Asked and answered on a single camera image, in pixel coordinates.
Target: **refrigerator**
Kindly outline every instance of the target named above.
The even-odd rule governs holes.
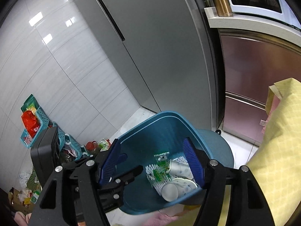
[[[225,69],[206,0],[74,0],[141,106],[176,111],[215,131],[225,108]]]

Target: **paper cup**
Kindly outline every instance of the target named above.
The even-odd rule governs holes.
[[[163,199],[168,202],[174,201],[179,196],[178,188],[175,184],[168,182],[163,186],[161,190],[161,195]]]
[[[186,164],[179,163],[176,161],[170,161],[170,168],[168,171],[166,171],[166,173],[169,173],[170,175],[182,176],[188,179],[193,179],[190,167]]]
[[[178,198],[190,193],[191,191],[195,190],[198,187],[195,182],[180,177],[173,179],[172,182],[177,187],[178,194],[179,194]]]

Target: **white microwave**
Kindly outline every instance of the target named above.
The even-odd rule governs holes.
[[[301,24],[285,0],[229,0],[235,13],[273,18],[301,29]]]

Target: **red snack bag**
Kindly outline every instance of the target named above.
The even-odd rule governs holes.
[[[40,128],[39,120],[31,111],[25,111],[22,115],[22,121],[29,135],[34,138]]]

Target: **metal bolt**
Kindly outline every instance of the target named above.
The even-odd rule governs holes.
[[[209,163],[211,166],[214,166],[214,167],[219,164],[219,162],[217,160],[210,160]]]
[[[243,172],[247,172],[249,170],[247,166],[242,166],[241,169],[243,170]]]
[[[63,167],[62,167],[62,166],[58,166],[58,167],[55,168],[55,171],[56,171],[56,172],[60,172],[60,171],[62,171],[62,170],[63,170]]]
[[[88,167],[91,167],[91,166],[94,165],[94,163],[95,163],[95,161],[89,160],[89,161],[86,162],[86,165],[87,165]]]

